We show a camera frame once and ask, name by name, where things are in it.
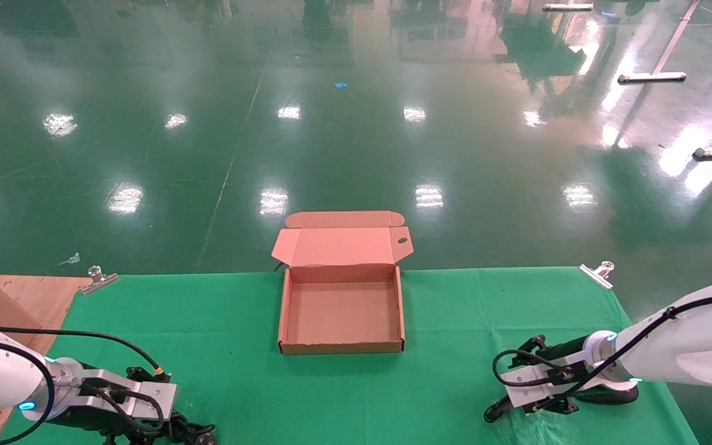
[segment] robotic arm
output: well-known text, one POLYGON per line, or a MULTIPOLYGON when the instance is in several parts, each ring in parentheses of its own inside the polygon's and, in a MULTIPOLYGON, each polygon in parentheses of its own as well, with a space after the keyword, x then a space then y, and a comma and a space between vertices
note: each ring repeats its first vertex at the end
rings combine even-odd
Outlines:
POLYGON ((17 407, 38 423, 98 431, 107 445, 116 436, 126 436, 132 445, 151 445, 162 436, 186 445, 215 445, 213 425, 189 423, 173 410, 177 386, 169 379, 141 367, 129 367, 121 377, 73 358, 52 360, 0 332, 0 408, 17 407))
POLYGON ((571 397, 630 403, 641 380, 712 386, 712 286, 620 333, 598 331, 553 347, 534 337, 498 355, 494 374, 507 396, 487 409, 489 423, 512 408, 570 414, 579 410, 571 397), (506 355, 515 355, 511 371, 499 375, 498 360, 506 355))

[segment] green epoxy floor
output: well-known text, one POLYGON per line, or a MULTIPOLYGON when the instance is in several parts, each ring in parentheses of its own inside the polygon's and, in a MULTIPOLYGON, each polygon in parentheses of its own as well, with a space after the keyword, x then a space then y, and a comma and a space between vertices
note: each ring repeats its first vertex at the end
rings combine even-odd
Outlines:
POLYGON ((712 284, 712 3, 652 87, 689 2, 543 3, 0 0, 0 273, 267 271, 285 215, 391 209, 404 268, 612 260, 632 319, 712 284))

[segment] wooden board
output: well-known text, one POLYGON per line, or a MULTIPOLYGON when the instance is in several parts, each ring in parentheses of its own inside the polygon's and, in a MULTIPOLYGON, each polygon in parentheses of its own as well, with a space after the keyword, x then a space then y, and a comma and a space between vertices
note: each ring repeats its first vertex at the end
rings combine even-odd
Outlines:
MULTIPOLYGON (((90 283, 90 278, 0 275, 0 288, 45 329, 62 327, 76 291, 90 283)), ((54 336, 37 335, 28 346, 46 354, 53 343, 54 336)), ((11 408, 0 409, 0 432, 11 411, 11 408)))

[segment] green table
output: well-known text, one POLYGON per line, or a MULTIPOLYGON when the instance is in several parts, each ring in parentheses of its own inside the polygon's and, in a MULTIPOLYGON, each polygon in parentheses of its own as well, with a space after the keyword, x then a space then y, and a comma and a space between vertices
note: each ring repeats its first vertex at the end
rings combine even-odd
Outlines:
MULTIPOLYGON (((627 326, 613 293, 578 268, 405 271, 400 354, 283 357, 281 285, 281 273, 122 276, 77 295, 64 327, 146 349, 179 384, 176 408, 215 423, 227 445, 697 443, 663 383, 642 383, 631 405, 483 422, 503 395, 491 374, 498 352, 538 334, 555 344, 627 326)), ((57 339, 51 356, 65 355, 118 373, 148 367, 123 346, 87 338, 57 339)), ((2 437, 26 425, 14 415, 2 437)), ((45 425, 22 444, 100 442, 45 425)))

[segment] box lid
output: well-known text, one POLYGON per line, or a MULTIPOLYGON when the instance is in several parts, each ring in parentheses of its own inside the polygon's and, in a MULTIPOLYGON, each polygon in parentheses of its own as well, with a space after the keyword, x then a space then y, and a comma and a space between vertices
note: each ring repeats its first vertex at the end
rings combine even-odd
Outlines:
POLYGON ((393 265, 413 252, 393 211, 308 211, 289 215, 271 254, 289 267, 393 265))

